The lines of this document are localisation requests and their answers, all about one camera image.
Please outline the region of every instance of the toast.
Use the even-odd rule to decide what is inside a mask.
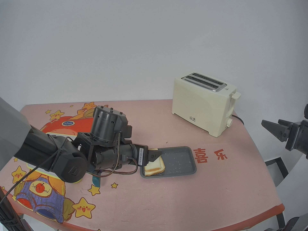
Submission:
[[[148,162],[148,164],[144,167],[145,176],[159,174],[164,171],[165,171],[165,164],[161,156],[159,156],[154,162]]]

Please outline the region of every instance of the toaster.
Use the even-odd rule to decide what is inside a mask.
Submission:
[[[218,137],[231,126],[235,101],[240,96],[234,85],[192,72],[174,80],[172,114]]]

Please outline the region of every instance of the toaster lever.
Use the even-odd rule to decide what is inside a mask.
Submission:
[[[237,91],[236,93],[232,94],[233,99],[238,100],[240,98],[241,94]]]

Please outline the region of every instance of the gray tray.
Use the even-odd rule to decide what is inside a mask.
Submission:
[[[165,164],[165,171],[157,175],[145,176],[144,168],[140,168],[140,174],[144,178],[159,178],[179,175],[191,175],[197,171],[192,150],[187,146],[159,148]]]

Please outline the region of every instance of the pink tablecloth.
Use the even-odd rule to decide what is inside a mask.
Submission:
[[[194,175],[155,179],[144,179],[139,171],[134,175],[111,175],[102,179],[100,189],[91,186],[92,177],[88,174],[76,184],[54,182],[50,176],[38,174],[38,178],[33,176],[28,181],[40,180],[51,185],[58,201],[55,207],[58,209],[54,211],[57,215],[60,213],[60,217],[52,218],[52,221],[33,212],[33,206],[24,207],[27,202],[16,199],[22,191],[32,197],[38,194],[33,192],[35,190],[29,192],[25,185],[9,197],[14,208],[63,231],[234,231],[247,229],[284,210],[267,167],[239,120],[234,118],[232,126],[215,138],[171,114],[171,102],[146,100],[25,106],[21,112],[33,126],[43,128],[44,132],[68,131],[73,134],[78,126],[78,129],[81,126],[86,130],[79,132],[89,132],[88,125],[82,126],[88,119],[86,112],[89,114],[95,105],[109,105],[126,114],[128,124],[133,126],[133,143],[147,144],[149,148],[200,148],[205,149],[208,158],[203,163],[196,160]],[[73,121],[74,125],[63,123],[67,120]],[[123,169],[131,170],[133,166],[126,165]],[[16,174],[28,171],[24,162],[12,159],[0,172],[0,185],[9,189]]]

